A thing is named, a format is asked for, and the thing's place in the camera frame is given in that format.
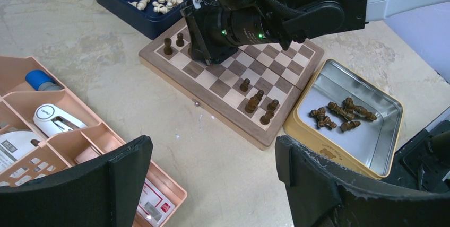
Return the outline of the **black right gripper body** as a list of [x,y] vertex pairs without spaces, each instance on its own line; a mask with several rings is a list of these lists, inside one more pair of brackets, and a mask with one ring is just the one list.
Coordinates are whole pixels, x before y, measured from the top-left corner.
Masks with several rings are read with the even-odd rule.
[[192,1],[181,5],[191,42],[192,60],[217,65],[238,51],[240,46],[278,43],[264,17],[254,7],[227,11],[221,6],[202,4],[196,9]]

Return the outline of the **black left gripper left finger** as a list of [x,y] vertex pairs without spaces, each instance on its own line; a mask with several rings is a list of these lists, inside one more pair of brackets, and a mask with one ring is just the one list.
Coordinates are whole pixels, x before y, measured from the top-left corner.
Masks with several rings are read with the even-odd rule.
[[1,188],[1,226],[132,226],[153,150],[142,135],[66,170]]

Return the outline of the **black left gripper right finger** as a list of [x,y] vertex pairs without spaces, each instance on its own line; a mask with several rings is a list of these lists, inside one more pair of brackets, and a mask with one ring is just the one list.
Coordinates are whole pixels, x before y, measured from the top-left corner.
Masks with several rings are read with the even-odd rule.
[[274,148],[294,226],[449,226],[449,193],[366,177],[286,135]]

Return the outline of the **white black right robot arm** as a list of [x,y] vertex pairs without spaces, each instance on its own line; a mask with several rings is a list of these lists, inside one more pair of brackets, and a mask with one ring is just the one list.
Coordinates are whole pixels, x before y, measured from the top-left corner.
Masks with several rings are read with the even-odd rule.
[[216,65],[240,46],[291,43],[360,30],[369,22],[449,0],[191,0],[181,6],[189,55]]

